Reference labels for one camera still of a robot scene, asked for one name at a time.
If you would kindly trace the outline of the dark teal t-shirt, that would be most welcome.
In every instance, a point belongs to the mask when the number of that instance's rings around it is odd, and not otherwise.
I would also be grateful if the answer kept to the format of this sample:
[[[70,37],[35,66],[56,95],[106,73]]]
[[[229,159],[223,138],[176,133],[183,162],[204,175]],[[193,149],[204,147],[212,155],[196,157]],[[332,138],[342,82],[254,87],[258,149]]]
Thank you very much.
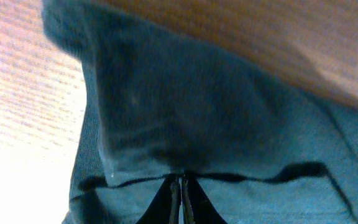
[[[227,223],[358,223],[357,108],[106,4],[42,6],[87,93],[64,223],[136,223],[169,174]]]

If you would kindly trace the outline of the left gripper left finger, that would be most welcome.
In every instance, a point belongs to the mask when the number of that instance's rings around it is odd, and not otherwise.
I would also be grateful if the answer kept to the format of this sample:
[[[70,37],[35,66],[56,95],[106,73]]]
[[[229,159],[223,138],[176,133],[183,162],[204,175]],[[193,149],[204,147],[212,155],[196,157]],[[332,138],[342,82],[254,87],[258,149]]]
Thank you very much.
[[[136,224],[179,224],[180,207],[181,185],[179,178],[169,174]]]

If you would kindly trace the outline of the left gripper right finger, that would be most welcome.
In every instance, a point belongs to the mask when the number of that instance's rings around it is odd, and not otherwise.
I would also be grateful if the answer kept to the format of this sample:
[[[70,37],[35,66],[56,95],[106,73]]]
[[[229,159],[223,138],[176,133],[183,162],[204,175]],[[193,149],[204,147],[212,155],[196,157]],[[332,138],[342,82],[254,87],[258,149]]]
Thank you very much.
[[[188,174],[181,178],[181,199],[185,224],[227,224],[198,181]]]

